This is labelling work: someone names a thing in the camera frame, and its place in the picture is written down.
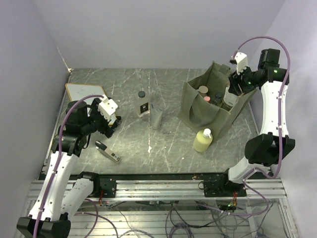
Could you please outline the amber bottle white cap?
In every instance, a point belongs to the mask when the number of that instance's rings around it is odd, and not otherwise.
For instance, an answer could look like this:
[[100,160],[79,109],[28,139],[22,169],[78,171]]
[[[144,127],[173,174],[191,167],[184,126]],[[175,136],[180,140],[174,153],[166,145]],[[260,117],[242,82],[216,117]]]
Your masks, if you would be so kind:
[[229,92],[229,86],[226,86],[223,96],[223,105],[232,108],[237,103],[238,96]]

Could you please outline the green canvas bag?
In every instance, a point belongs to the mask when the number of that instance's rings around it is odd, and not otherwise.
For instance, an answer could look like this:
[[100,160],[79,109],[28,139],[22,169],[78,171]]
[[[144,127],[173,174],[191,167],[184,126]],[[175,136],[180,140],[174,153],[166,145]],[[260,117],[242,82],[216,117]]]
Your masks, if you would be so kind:
[[198,92],[198,88],[206,86],[208,95],[214,99],[216,93],[225,93],[228,77],[232,72],[229,66],[212,62],[204,74],[185,82],[183,86],[178,118],[195,133],[209,128],[213,142],[228,132],[230,126],[256,93],[254,89],[238,96],[236,104],[228,111],[205,101]]

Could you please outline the green bottle beige cap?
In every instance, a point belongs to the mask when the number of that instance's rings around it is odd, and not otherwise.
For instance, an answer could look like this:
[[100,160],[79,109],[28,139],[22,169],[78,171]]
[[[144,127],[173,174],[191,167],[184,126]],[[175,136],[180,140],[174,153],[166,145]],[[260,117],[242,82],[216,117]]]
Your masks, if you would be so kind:
[[202,96],[202,97],[205,97],[205,96],[207,96],[207,93],[208,93],[208,91],[209,91],[209,89],[208,89],[208,87],[206,87],[206,86],[200,86],[198,89],[197,89],[197,91],[199,92],[199,94]]

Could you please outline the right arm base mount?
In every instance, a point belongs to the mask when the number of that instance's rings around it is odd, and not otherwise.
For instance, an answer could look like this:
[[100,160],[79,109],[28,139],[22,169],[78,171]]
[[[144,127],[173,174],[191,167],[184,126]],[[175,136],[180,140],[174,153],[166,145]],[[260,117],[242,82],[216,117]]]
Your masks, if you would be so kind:
[[225,173],[212,174],[198,184],[198,188],[204,192],[205,197],[245,197],[246,191],[242,184],[231,182]]

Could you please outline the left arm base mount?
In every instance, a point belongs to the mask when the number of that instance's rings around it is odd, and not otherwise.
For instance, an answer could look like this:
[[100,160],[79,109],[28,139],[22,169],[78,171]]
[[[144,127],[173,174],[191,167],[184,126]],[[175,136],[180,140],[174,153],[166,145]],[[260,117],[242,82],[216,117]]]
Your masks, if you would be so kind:
[[102,198],[115,198],[117,182],[114,178],[100,176],[100,193]]

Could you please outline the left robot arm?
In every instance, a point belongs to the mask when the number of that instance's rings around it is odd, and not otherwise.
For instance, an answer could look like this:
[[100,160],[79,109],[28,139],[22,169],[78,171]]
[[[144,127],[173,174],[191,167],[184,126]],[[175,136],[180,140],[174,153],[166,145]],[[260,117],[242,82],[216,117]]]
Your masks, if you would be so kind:
[[50,165],[36,202],[26,217],[20,217],[17,229],[26,238],[66,238],[71,219],[84,200],[101,191],[100,176],[82,172],[75,185],[65,193],[71,172],[88,147],[90,136],[99,132],[110,138],[120,124],[116,117],[109,126],[118,105],[106,95],[91,95],[88,105],[84,97],[67,105],[66,115],[51,146]]

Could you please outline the short clear yellow bottle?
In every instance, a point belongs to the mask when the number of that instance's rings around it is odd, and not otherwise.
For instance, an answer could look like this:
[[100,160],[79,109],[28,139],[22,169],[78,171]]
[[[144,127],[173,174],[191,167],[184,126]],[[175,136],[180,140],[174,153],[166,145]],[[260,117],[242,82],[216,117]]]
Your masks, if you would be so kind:
[[216,106],[219,106],[222,103],[222,94],[220,92],[215,94],[213,102]]

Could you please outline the tall clear square bottle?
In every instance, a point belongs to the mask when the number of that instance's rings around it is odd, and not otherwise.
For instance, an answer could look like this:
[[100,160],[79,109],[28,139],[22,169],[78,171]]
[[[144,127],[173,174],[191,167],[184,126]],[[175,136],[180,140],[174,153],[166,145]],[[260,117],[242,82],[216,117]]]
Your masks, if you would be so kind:
[[145,91],[138,92],[136,110],[137,116],[140,118],[150,113],[150,97]]

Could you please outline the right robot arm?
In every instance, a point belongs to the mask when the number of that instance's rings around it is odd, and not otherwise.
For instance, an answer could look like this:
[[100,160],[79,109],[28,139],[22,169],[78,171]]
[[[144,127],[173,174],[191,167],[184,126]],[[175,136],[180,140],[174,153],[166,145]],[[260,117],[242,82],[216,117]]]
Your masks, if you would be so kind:
[[256,71],[249,67],[245,53],[237,52],[231,59],[236,70],[229,76],[229,93],[242,96],[259,89],[263,119],[258,136],[247,142],[244,157],[223,173],[218,190],[224,196],[239,191],[243,181],[256,172],[269,175],[273,165],[279,169],[282,160],[295,147],[295,140],[289,137],[285,114],[289,72],[280,67],[279,56],[280,50],[262,50]]

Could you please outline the orange bottle pink cap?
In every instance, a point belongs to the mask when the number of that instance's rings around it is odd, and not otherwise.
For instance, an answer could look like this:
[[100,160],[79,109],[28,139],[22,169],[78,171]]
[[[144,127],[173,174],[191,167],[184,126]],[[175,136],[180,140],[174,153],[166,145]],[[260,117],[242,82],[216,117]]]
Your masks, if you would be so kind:
[[204,100],[209,103],[211,101],[211,98],[209,96],[204,96]]

